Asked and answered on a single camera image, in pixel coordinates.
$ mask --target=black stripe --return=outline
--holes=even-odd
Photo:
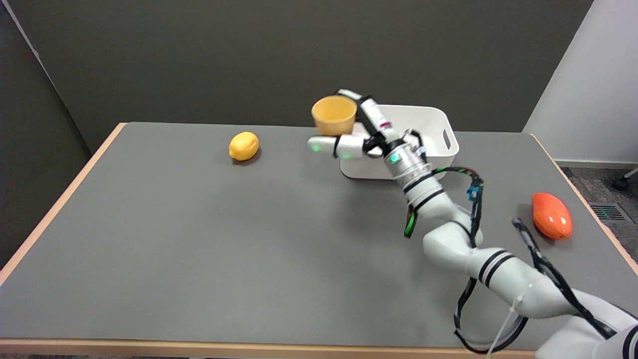
[[[632,345],[632,340],[636,333],[638,333],[638,325],[636,325],[634,329],[631,329],[625,338],[625,342],[623,343],[623,359],[632,359],[632,357],[629,356],[629,347]],[[638,356],[638,353],[636,353],[637,351],[638,345],[634,348],[634,359]]]
[[[487,274],[487,278],[485,278],[485,286],[486,287],[489,288],[489,281],[492,279],[492,276],[494,275],[494,273],[496,273],[496,270],[498,269],[498,267],[500,267],[501,264],[505,263],[505,261],[510,259],[510,258],[514,258],[514,255],[510,254],[509,256],[505,256],[505,257],[501,258],[498,262],[496,262],[496,264],[494,264],[492,269]]]
[[[490,258],[487,258],[487,260],[485,261],[485,263],[483,263],[483,266],[480,268],[480,271],[478,272],[478,279],[481,281],[481,283],[483,283],[483,273],[485,273],[485,270],[487,269],[487,267],[489,267],[490,263],[492,263],[492,261],[500,256],[503,253],[507,253],[507,251],[505,249],[501,249],[499,251],[497,251],[496,253],[494,253],[492,256],[490,256]]]
[[[434,197],[436,197],[437,195],[440,195],[440,194],[442,194],[442,193],[445,193],[445,190],[441,188],[440,190],[436,191],[435,193],[433,193],[433,194],[431,194],[431,195],[427,196],[427,197],[426,197],[423,201],[419,202],[419,204],[417,204],[417,205],[414,207],[414,211],[415,211],[415,212],[416,212],[416,211],[418,211],[418,210],[419,210],[419,208],[423,207],[423,205],[424,205],[425,203],[427,203],[429,200],[431,200],[432,198],[434,198]]]
[[[452,223],[456,223],[456,224],[458,224],[458,225],[459,225],[459,227],[463,228],[463,230],[465,231],[465,234],[467,234],[467,235],[468,235],[468,238],[471,236],[470,231],[468,231],[468,229],[467,229],[467,228],[465,228],[465,226],[464,226],[464,225],[462,225],[460,222],[455,221],[455,220],[451,220],[450,222],[452,222]]]
[[[335,137],[336,140],[334,140],[334,147],[332,148],[332,156],[334,158],[337,158],[339,156],[337,156],[337,146],[339,146],[339,140],[341,139],[341,136],[339,137]]]
[[[403,193],[407,194],[411,189],[413,189],[414,187],[416,187],[419,183],[427,180],[428,178],[434,176],[432,174],[432,172],[430,172],[429,174],[426,174],[425,176],[421,176],[419,177],[419,179],[417,179],[416,181],[410,183],[406,188],[403,189]]]

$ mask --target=white wall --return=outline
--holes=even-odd
[[[594,0],[523,131],[556,160],[638,163],[637,0]]]

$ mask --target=gray wall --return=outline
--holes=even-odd
[[[520,132],[591,0],[9,0],[89,147],[116,123],[311,126],[339,87]]]
[[[525,132],[556,160],[638,164],[638,1],[596,0]]]
[[[0,4],[0,268],[88,157],[60,98]]]

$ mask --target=black cable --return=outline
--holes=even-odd
[[[554,267],[554,265],[540,252],[534,237],[531,235],[530,230],[523,223],[520,218],[513,219],[512,224],[519,231],[523,241],[530,250],[531,259],[534,264],[534,268],[540,273],[546,275],[554,285],[558,288],[561,294],[565,297],[567,302],[571,304],[578,313],[589,323],[605,340],[616,335],[616,331],[603,325],[597,320],[594,315],[576,298],[576,295],[572,291],[572,288],[567,283],[567,280],[563,275]]]
[[[427,163],[426,147],[423,145],[423,138],[421,137],[421,133],[419,131],[410,129],[410,135],[413,135],[414,137],[417,138],[417,141],[419,142],[419,156],[423,160],[423,163],[426,164]]]
[[[468,189],[468,197],[472,202],[472,210],[470,215],[470,247],[476,248],[476,235],[479,232],[480,220],[483,214],[483,179],[479,176],[479,174],[476,173],[476,171],[467,167],[445,167],[437,168],[433,171],[434,174],[441,172],[458,172],[466,174],[472,179],[470,188]],[[461,331],[461,312],[463,310],[463,307],[465,306],[465,303],[470,299],[470,296],[474,292],[476,284],[477,280],[475,278],[470,278],[467,285],[465,286],[463,293],[459,297],[459,300],[456,304],[456,310],[454,311],[454,326],[456,328],[456,330],[454,331],[454,335],[459,338],[459,340],[467,350],[476,354],[487,354],[487,352],[489,351],[488,349],[475,348],[463,337]],[[516,326],[512,334],[504,342],[495,346],[492,350],[492,353],[507,348],[511,343],[513,343],[513,341],[516,340],[516,338],[518,338],[529,320],[527,317],[521,318],[522,319],[520,320],[519,324]]]

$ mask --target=yellow cup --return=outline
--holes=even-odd
[[[355,126],[357,104],[343,96],[328,96],[317,101],[311,111],[315,126],[324,136],[351,134]]]

